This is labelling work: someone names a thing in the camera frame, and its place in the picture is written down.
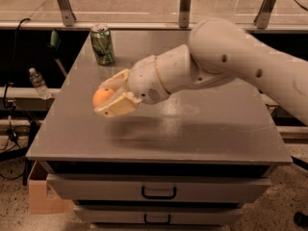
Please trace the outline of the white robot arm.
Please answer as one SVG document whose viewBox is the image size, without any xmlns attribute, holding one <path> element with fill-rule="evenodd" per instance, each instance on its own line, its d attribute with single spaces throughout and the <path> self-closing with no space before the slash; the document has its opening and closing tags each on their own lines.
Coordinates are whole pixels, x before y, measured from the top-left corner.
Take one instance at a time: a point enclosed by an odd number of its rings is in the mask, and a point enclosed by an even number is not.
<svg viewBox="0 0 308 231">
<path fill-rule="evenodd" d="M 280 107 L 308 124 L 308 62 L 277 51 L 232 22 L 207 18 L 189 41 L 159 56 L 151 55 L 102 82 L 93 96 L 104 117 L 134 112 L 180 90 L 201 90 L 248 82 Z"/>
</svg>

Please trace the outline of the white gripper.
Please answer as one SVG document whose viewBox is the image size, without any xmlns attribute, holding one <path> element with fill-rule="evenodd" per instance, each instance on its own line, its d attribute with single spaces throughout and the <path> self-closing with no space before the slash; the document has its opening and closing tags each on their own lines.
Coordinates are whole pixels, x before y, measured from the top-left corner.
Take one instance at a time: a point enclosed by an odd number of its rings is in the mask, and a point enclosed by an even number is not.
<svg viewBox="0 0 308 231">
<path fill-rule="evenodd" d="M 126 82 L 130 91 L 121 89 Z M 159 79 L 157 57 L 154 55 L 138 61 L 130 70 L 121 70 L 102 82 L 101 87 L 115 90 L 108 101 L 94 108 L 94 111 L 103 117 L 132 113 L 141 101 L 144 104 L 154 105 L 169 98 L 169 93 Z"/>
</svg>

